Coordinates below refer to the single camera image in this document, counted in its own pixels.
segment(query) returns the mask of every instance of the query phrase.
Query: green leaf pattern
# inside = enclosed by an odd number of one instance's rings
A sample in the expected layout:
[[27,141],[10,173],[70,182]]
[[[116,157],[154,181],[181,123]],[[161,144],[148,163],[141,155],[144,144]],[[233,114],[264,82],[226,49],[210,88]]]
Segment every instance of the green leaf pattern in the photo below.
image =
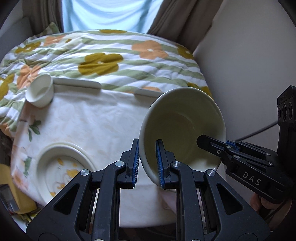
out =
[[25,176],[28,176],[29,175],[28,170],[30,168],[31,161],[32,161],[32,157],[30,157],[30,156],[28,156],[27,159],[24,160],[24,163],[25,163],[24,175]]
[[40,120],[34,120],[34,123],[32,125],[29,125],[28,127],[29,141],[32,141],[32,132],[34,132],[36,135],[40,135],[40,131],[38,127],[39,125],[41,125]]

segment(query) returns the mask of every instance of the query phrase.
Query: small white cup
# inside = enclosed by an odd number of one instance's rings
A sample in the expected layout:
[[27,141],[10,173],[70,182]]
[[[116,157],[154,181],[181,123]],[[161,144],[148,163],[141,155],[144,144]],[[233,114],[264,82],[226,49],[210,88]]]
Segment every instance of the small white cup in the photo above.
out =
[[203,91],[180,87],[161,95],[149,108],[142,123],[139,153],[148,177],[159,185],[155,142],[162,139],[165,149],[192,169],[217,170],[220,158],[200,149],[196,140],[207,135],[226,141],[226,129],[216,103]]
[[54,85],[49,74],[38,76],[26,91],[26,100],[36,107],[47,106],[54,97]]

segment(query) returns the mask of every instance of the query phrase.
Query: white wall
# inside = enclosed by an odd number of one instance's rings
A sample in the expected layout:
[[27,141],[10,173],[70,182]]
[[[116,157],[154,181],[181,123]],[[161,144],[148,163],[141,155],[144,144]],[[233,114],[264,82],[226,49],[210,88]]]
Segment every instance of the white wall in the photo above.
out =
[[[277,0],[227,0],[194,56],[232,140],[277,120],[277,97],[296,85],[296,27]],[[279,128],[248,139],[277,149]],[[228,181],[248,200],[251,192]]]
[[2,25],[0,29],[0,37],[18,20],[23,18],[22,13],[22,0],[20,0],[16,6],[13,8],[13,10],[8,15],[7,19],[5,20],[4,24]]

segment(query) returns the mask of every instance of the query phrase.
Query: white tablecloth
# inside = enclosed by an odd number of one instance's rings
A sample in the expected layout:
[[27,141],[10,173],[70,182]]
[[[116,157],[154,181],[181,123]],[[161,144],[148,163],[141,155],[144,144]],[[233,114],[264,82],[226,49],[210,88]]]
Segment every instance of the white tablecloth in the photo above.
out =
[[[104,169],[119,160],[122,152],[130,150],[155,100],[129,93],[62,85],[55,85],[54,90],[53,102],[45,108],[25,104],[12,151],[14,182],[41,205],[46,203],[36,189],[30,167],[44,147],[55,142],[73,143],[87,152],[97,170]],[[140,163],[136,188],[121,190],[121,227],[157,226],[176,220],[175,214],[164,208],[157,189]]]

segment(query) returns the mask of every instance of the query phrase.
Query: brown curtain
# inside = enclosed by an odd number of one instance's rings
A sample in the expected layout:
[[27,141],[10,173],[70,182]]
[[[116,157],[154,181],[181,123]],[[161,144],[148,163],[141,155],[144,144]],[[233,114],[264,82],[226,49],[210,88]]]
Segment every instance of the brown curtain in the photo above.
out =
[[148,31],[194,51],[223,0],[163,0]]
[[30,19],[34,34],[41,33],[51,22],[62,30],[61,0],[23,0],[22,10],[24,16]]

